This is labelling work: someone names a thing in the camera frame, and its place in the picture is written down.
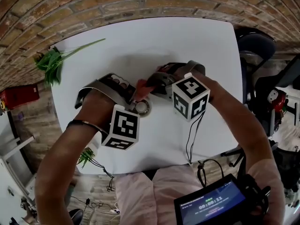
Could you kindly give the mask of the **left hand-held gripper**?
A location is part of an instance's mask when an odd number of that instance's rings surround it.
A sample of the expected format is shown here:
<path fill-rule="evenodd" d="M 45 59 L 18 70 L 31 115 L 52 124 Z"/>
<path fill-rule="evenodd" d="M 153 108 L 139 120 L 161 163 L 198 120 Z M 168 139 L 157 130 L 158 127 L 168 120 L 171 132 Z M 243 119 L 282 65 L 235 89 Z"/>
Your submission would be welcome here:
<path fill-rule="evenodd" d="M 137 101 L 133 98 L 135 87 L 122 77 L 109 73 L 92 81 L 78 91 L 75 109 L 82 106 L 84 98 L 92 90 L 98 90 L 114 101 L 109 131 L 97 127 L 104 147 L 127 150 L 139 140 L 140 115 L 136 111 Z"/>

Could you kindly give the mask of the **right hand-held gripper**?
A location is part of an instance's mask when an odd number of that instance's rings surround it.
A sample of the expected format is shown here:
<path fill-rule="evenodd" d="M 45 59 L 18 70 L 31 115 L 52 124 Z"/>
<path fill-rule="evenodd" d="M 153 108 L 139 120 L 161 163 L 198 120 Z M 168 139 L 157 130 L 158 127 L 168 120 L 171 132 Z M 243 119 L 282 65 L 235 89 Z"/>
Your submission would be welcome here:
<path fill-rule="evenodd" d="M 175 112 L 190 122 L 205 112 L 210 90 L 192 72 L 205 75 L 204 65 L 190 60 L 187 63 L 167 63 L 163 72 L 153 73 L 146 87 L 154 87 L 151 94 L 165 96 L 172 101 Z"/>

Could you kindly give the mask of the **person's left hand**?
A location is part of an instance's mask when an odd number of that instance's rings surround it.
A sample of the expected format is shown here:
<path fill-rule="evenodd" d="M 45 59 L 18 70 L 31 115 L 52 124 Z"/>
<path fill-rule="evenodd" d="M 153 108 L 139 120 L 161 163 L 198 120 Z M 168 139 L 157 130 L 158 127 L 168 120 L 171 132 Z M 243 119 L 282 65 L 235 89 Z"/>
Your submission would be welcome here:
<path fill-rule="evenodd" d="M 83 100 L 75 120 L 89 122 L 105 131 L 109 131 L 114 101 L 102 92 L 92 89 Z"/>

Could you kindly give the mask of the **person's right hand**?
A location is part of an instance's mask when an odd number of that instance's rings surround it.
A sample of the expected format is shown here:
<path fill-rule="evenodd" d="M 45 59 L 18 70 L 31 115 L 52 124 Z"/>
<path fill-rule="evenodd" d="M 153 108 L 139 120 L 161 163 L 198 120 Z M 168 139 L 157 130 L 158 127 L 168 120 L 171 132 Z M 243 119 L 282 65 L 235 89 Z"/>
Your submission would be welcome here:
<path fill-rule="evenodd" d="M 224 93 L 223 87 L 215 80 L 210 79 L 202 74 L 197 75 L 198 80 L 200 80 L 207 88 L 210 89 L 209 102 L 213 105 L 215 104 Z"/>

